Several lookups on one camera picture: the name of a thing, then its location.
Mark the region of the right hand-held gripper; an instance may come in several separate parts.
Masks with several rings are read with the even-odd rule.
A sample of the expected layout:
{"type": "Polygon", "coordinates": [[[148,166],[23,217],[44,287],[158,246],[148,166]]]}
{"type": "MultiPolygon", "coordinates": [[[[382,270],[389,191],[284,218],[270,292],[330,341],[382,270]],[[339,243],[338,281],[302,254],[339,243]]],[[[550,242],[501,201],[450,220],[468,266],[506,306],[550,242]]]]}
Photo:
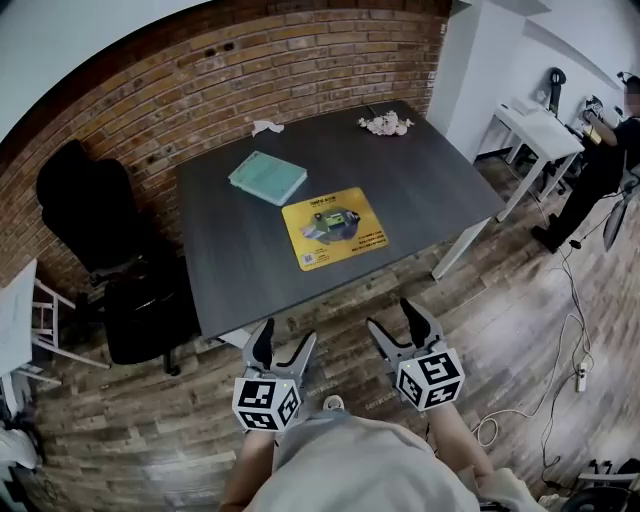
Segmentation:
{"type": "Polygon", "coordinates": [[[446,348],[440,323],[421,305],[400,299],[408,320],[412,343],[400,344],[372,318],[366,319],[369,334],[390,369],[397,369],[395,387],[400,396],[420,412],[455,401],[465,380],[458,354],[446,348]]]}

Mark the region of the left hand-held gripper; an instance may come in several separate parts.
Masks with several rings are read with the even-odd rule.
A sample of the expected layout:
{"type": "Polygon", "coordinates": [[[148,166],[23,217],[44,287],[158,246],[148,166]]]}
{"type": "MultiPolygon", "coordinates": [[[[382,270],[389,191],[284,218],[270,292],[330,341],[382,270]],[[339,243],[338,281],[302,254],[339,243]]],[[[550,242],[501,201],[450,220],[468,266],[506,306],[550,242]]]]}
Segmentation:
{"type": "Polygon", "coordinates": [[[271,368],[274,325],[273,318],[265,320],[243,348],[246,367],[235,380],[232,410],[247,431],[285,432],[304,402],[304,381],[317,332],[308,332],[291,358],[275,365],[275,371],[261,370],[271,368]]]}

